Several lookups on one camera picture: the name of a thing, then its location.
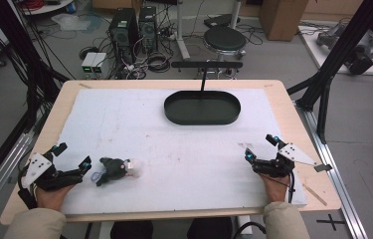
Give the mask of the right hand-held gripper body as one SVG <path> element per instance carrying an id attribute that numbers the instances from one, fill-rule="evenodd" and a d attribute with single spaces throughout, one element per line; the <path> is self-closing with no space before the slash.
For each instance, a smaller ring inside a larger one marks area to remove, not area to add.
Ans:
<path id="1" fill-rule="evenodd" d="M 267 174 L 270 177 L 285 177 L 290 175 L 296 162 L 311 165 L 317 172 L 328 171 L 332 168 L 329 164 L 315 162 L 294 143 L 288 143 L 278 149 L 274 159 L 257 159 L 253 156 L 253 171 Z"/>

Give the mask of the black plush toy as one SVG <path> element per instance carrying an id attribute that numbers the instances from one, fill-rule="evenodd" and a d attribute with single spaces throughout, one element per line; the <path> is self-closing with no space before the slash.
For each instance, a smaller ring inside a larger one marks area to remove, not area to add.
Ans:
<path id="1" fill-rule="evenodd" d="M 102 169 L 91 176 L 91 181 L 97 187 L 127 176 L 139 177 L 142 173 L 142 165 L 136 159 L 102 157 L 99 162 Z"/>

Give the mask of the person's left hand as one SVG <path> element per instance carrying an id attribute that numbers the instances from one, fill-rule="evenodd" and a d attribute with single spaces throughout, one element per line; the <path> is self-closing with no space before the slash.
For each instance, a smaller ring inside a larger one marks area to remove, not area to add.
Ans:
<path id="1" fill-rule="evenodd" d="M 35 190 L 37 204 L 40 208 L 60 211 L 67 194 L 73 189 L 72 185 L 56 191 L 46 191 L 40 187 Z"/>

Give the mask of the person's right hand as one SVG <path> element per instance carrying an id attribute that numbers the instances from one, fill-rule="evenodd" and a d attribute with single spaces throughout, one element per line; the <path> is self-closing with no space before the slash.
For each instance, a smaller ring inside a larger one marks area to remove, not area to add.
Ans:
<path id="1" fill-rule="evenodd" d="M 289 185 L 289 177 L 270 177 L 267 174 L 260 174 L 266 195 L 269 202 L 284 202 L 286 191 Z"/>

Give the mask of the wooden table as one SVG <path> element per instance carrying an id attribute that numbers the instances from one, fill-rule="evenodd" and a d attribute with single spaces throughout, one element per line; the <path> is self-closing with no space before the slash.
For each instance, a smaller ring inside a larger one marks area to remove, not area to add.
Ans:
<path id="1" fill-rule="evenodd" d="M 46 119 L 39 137 L 33 142 L 34 151 L 43 151 L 58 141 L 64 123 L 81 90 L 193 90 L 198 88 L 197 80 L 78 80 L 65 83 L 51 112 Z M 284 84 L 279 80 L 211 80 L 206 86 L 212 90 L 262 90 L 266 93 L 282 135 L 297 144 L 315 162 L 322 163 L 320 153 L 327 149 L 316 134 L 316 119 L 312 113 L 302 113 L 290 99 Z M 303 194 L 307 204 L 303 212 L 337 210 L 341 202 L 333 183 L 325 172 L 317 172 L 308 165 L 299 165 L 296 174 L 302 178 Z M 223 215 L 260 214 L 261 206 L 236 207 L 227 209 L 170 209 L 157 212 L 99 213 L 70 215 L 70 222 L 99 222 L 115 219 L 168 219 L 192 218 Z"/>

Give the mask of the thin wooden stick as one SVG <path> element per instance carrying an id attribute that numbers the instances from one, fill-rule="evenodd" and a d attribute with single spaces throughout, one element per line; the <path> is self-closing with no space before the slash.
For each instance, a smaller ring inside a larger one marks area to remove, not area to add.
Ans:
<path id="1" fill-rule="evenodd" d="M 306 184 L 303 184 L 302 186 L 307 190 L 307 192 L 309 192 L 313 197 L 315 197 L 322 205 L 327 206 L 327 202 L 323 198 L 321 198 L 320 195 L 318 195 L 313 189 L 311 189 Z"/>

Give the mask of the white foam mat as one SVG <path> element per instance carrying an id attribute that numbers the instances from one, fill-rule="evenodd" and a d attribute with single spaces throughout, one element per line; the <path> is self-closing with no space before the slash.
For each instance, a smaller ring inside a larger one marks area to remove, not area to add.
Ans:
<path id="1" fill-rule="evenodd" d="M 277 150 L 266 140 L 280 129 L 261 89 L 233 90 L 242 110 L 227 125 L 178 125 L 168 120 L 167 90 L 78 92 L 60 135 L 67 145 L 56 158 L 59 170 L 75 168 L 85 157 L 92 171 L 103 157 L 130 159 L 136 175 L 93 183 L 87 175 L 65 199 L 64 213 L 87 215 L 174 212 L 263 207 L 262 180 L 245 159 L 250 149 L 261 159 Z"/>

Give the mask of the person's leg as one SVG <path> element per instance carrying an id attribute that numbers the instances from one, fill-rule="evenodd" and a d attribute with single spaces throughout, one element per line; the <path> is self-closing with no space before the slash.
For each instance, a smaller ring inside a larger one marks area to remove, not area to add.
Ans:
<path id="1" fill-rule="evenodd" d="M 110 230 L 110 239 L 152 239 L 153 224 L 145 221 L 114 222 Z"/>
<path id="2" fill-rule="evenodd" d="M 231 239 L 232 221 L 229 217 L 195 218 L 187 232 L 188 239 Z"/>

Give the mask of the black round stool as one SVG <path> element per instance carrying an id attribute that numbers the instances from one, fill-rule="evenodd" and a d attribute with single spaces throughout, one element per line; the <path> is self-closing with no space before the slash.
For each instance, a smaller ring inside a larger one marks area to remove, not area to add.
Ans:
<path id="1" fill-rule="evenodd" d="M 204 33 L 203 41 L 209 50 L 217 54 L 219 62 L 224 61 L 226 56 L 236 56 L 241 60 L 246 55 L 246 37 L 230 27 L 210 28 Z"/>

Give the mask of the brown cardboard box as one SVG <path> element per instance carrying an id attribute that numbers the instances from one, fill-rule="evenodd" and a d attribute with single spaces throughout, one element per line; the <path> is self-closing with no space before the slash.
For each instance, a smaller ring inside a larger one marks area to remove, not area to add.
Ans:
<path id="1" fill-rule="evenodd" d="M 270 41 L 291 41 L 308 0 L 263 0 L 259 20 Z"/>

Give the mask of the clear plastic bag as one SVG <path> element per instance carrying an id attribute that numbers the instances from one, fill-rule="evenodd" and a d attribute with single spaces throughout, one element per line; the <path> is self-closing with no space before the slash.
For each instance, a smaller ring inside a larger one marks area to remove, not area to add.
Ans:
<path id="1" fill-rule="evenodd" d="M 53 16 L 51 20 L 58 24 L 62 31 L 91 32 L 98 29 L 102 23 L 101 17 L 95 14 L 83 14 L 78 16 L 62 13 Z"/>

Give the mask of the flat black case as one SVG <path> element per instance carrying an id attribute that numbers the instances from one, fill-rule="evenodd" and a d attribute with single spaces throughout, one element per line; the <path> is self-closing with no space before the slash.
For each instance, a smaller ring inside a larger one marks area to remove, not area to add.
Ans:
<path id="1" fill-rule="evenodd" d="M 204 25 L 212 28 L 212 27 L 228 27 L 231 25 L 232 22 L 232 15 L 231 14 L 224 14 L 217 17 L 209 17 L 208 19 L 204 20 Z"/>

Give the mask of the large black computer tower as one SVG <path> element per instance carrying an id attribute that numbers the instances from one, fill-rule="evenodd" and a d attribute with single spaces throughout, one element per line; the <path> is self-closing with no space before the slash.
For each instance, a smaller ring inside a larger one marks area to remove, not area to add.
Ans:
<path id="1" fill-rule="evenodd" d="M 115 54 L 127 64 L 136 61 L 134 44 L 139 40 L 136 12 L 133 8 L 118 8 L 108 27 Z"/>

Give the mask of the slim black computer tower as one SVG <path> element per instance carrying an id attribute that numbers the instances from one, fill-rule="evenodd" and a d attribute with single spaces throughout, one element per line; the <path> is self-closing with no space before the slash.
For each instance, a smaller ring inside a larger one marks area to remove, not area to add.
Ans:
<path id="1" fill-rule="evenodd" d="M 152 53 L 157 46 L 156 8 L 154 6 L 142 6 L 139 12 L 139 30 L 143 53 Z"/>

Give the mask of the black metal frame post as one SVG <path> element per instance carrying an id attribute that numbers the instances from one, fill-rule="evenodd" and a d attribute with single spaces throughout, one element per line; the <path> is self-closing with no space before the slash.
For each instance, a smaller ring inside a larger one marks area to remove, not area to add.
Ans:
<path id="1" fill-rule="evenodd" d="M 28 109 L 0 146 L 0 166 L 19 136 L 31 129 L 36 122 L 40 106 L 53 103 L 60 92 L 57 82 L 65 83 L 70 78 L 47 64 L 37 52 L 25 27 L 17 17 L 8 0 L 0 0 L 0 30 L 10 46 L 0 39 L 0 49 L 11 61 L 21 81 L 27 86 Z"/>
<path id="2" fill-rule="evenodd" d="M 363 0 L 319 70 L 312 77 L 286 90 L 289 95 L 305 90 L 296 104 L 306 112 L 312 112 L 314 104 L 319 101 L 315 132 L 323 144 L 326 144 L 325 125 L 332 80 L 372 24 L 373 0 Z"/>

